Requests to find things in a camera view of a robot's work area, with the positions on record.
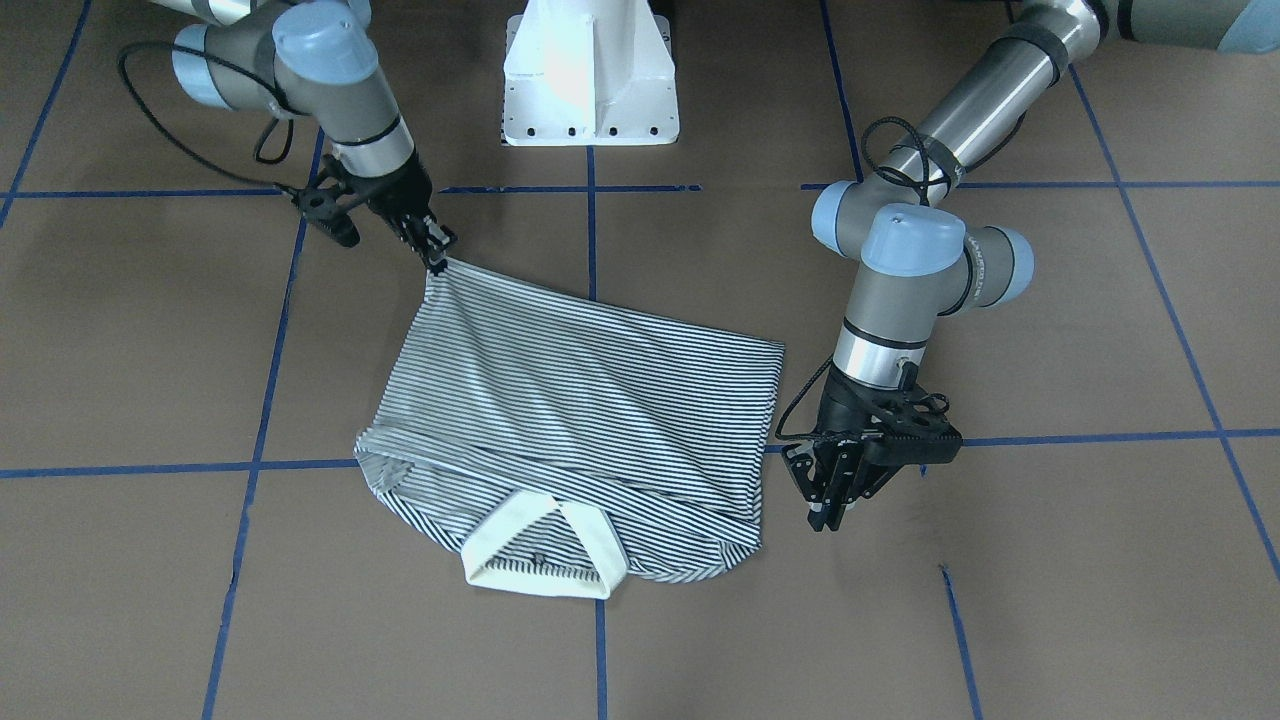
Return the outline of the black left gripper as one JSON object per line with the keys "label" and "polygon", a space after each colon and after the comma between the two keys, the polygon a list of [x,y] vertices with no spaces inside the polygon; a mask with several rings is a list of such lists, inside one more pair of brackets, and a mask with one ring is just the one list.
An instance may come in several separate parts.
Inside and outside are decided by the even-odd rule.
{"label": "black left gripper", "polygon": [[918,365],[899,365],[899,380],[888,388],[865,386],[833,365],[820,365],[785,407],[790,419],[812,387],[823,379],[814,427],[785,436],[785,462],[800,495],[810,501],[806,521],[814,532],[837,530],[845,512],[860,498],[870,498],[905,466],[877,466],[867,450],[881,434],[873,430],[872,389],[920,387]]}

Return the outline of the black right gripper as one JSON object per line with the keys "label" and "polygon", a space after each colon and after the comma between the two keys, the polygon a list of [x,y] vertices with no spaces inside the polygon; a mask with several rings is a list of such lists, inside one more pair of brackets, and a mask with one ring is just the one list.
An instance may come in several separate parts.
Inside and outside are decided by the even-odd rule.
{"label": "black right gripper", "polygon": [[421,160],[406,160],[388,176],[346,170],[346,184],[355,195],[346,204],[347,211],[367,206],[398,236],[404,236],[429,275],[445,272],[448,252],[458,236],[439,223],[430,208],[433,183]]}

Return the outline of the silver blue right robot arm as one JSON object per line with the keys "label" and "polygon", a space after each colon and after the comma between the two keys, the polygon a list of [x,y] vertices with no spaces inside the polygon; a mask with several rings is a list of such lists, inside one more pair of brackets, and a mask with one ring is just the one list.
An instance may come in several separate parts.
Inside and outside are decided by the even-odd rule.
{"label": "silver blue right robot arm", "polygon": [[456,234],[430,208],[433,184],[369,37],[366,1],[174,1],[198,18],[165,45],[180,87],[223,110],[314,118],[332,151],[303,187],[283,186],[300,215],[344,247],[349,214],[381,218],[442,273]]}

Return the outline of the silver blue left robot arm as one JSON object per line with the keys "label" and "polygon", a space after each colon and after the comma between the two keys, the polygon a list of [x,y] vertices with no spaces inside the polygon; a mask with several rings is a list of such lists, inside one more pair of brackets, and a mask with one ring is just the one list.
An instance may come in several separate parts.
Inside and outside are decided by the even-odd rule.
{"label": "silver blue left robot arm", "polygon": [[934,106],[900,129],[867,177],[824,188],[812,233],[858,261],[815,425],[787,434],[783,457],[813,530],[837,530],[855,502],[902,468],[951,462],[963,434],[943,395],[918,380],[941,316],[1018,297],[1034,275],[1023,234],[969,227],[940,209],[966,176],[1000,152],[1033,102],[1110,40],[1230,54],[1277,49],[1275,1],[1025,1],[1015,20]]}

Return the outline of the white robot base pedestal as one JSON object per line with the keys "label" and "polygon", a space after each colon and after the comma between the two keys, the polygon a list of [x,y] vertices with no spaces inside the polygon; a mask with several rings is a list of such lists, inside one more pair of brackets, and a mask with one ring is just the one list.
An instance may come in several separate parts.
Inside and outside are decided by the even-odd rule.
{"label": "white robot base pedestal", "polygon": [[681,133],[669,19],[649,1],[529,1],[506,23],[513,147],[657,146]]}

